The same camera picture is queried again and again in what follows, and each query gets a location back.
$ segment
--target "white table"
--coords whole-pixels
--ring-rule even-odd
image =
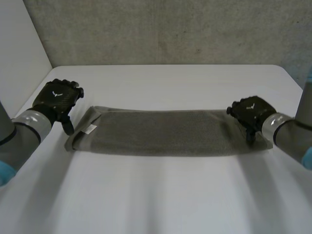
[[[91,105],[136,110],[226,109],[259,95],[293,116],[302,90],[272,65],[65,66]],[[2,234],[310,234],[312,172],[274,148],[243,156],[70,154],[60,124],[1,190]]]

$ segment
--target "gray wall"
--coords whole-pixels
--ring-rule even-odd
[[[276,64],[303,85],[311,0],[24,0],[51,64]]]

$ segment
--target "white label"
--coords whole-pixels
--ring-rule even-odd
[[[90,124],[89,127],[82,130],[85,134],[90,134],[97,126]]]

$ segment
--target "gray arm segment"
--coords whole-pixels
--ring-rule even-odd
[[[0,161],[18,171],[50,130],[51,123],[43,114],[27,110],[12,121],[0,103]]]
[[[295,119],[276,113],[268,117],[262,126],[263,135],[282,151],[302,163],[312,147],[312,82],[303,90]]]

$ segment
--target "folded towel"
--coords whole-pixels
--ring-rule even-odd
[[[96,128],[88,132],[91,124]],[[249,145],[245,128],[225,110],[136,111],[100,106],[88,109],[65,144],[67,150],[137,156],[228,156],[272,147],[261,133]]]

